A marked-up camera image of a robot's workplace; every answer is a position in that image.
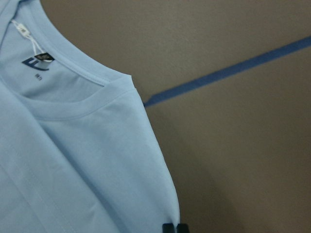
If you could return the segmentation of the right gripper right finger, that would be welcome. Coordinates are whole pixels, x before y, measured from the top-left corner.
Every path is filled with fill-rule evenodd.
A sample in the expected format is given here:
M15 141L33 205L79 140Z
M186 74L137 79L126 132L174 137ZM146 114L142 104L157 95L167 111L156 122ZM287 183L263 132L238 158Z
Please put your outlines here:
M178 224L176 227L177 233L189 233L189 227L187 224Z

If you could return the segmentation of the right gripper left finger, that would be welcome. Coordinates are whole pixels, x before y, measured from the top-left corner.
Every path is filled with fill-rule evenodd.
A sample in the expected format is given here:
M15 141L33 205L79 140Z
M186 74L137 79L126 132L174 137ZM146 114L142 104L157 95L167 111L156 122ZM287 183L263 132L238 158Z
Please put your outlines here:
M173 224L163 224L162 232L163 233L175 233L175 227Z

